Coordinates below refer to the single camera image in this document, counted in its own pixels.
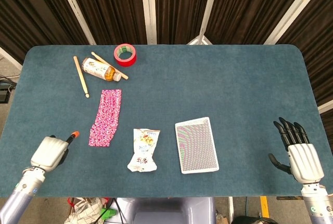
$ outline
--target drumstick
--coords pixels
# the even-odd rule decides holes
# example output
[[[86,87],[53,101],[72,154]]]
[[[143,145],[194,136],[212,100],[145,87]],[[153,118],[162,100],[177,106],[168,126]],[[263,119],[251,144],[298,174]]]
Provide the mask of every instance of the drumstick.
[[[78,58],[77,58],[77,56],[74,56],[73,59],[74,59],[75,65],[76,65],[76,69],[78,70],[78,74],[79,74],[79,77],[80,77],[80,81],[81,81],[82,88],[84,90],[85,96],[86,96],[86,98],[88,98],[89,93],[88,93],[88,89],[87,89],[87,86],[86,86],[85,81],[84,81],[84,77],[83,77],[83,74],[82,74],[82,71],[81,71],[81,67],[80,67]]]
[[[109,66],[111,66],[112,68],[115,69],[116,72],[119,72],[121,74],[121,77],[128,80],[129,77],[127,75],[125,75],[124,73],[122,73],[121,71],[117,70],[117,68],[115,68],[114,66],[110,65],[108,62],[106,62],[104,59],[102,59],[99,55],[95,54],[93,51],[92,51],[92,55],[97,59],[99,60],[100,62],[104,63],[104,64],[107,64]]]

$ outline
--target green object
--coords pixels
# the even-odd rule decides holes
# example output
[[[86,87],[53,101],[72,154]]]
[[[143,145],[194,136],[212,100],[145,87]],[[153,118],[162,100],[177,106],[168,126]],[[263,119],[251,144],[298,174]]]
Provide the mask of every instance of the green object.
[[[103,214],[106,208],[102,208],[100,210],[100,214]],[[117,214],[117,210],[115,209],[108,209],[103,215],[102,215],[102,220],[107,220],[110,219],[112,216],[115,216]]]

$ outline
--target pink patterned cloth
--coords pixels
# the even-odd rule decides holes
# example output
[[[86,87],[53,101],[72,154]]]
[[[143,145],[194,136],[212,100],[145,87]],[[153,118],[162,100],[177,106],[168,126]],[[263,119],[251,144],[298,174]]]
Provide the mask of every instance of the pink patterned cloth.
[[[121,90],[102,90],[95,123],[90,129],[89,146],[109,147],[118,126]]]

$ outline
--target curtain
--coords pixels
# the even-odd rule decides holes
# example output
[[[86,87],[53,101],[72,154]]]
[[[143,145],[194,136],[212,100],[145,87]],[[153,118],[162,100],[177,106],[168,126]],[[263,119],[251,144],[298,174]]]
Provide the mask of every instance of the curtain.
[[[333,110],[321,114],[329,145],[333,154]]]
[[[36,45],[88,44],[67,0],[0,0],[0,46],[23,63]]]
[[[294,0],[214,0],[205,36],[213,44],[263,44]]]
[[[187,44],[199,35],[207,0],[156,0],[157,44]]]
[[[303,53],[317,104],[333,100],[333,0],[311,0],[278,43]]]
[[[146,44],[142,0],[77,0],[98,45]]]

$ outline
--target tape roll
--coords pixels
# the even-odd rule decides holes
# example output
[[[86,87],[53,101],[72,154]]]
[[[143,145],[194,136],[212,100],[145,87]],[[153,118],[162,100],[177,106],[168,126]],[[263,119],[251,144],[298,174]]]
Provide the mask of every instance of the tape roll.
[[[119,56],[123,53],[123,52],[130,52],[132,55],[128,58],[128,59],[121,59]],[[133,65],[136,61],[136,50],[134,48],[134,46],[130,45],[130,44],[121,44],[119,46],[117,46],[114,50],[114,59],[116,60],[116,62],[121,65],[122,67],[129,67],[131,65]]]

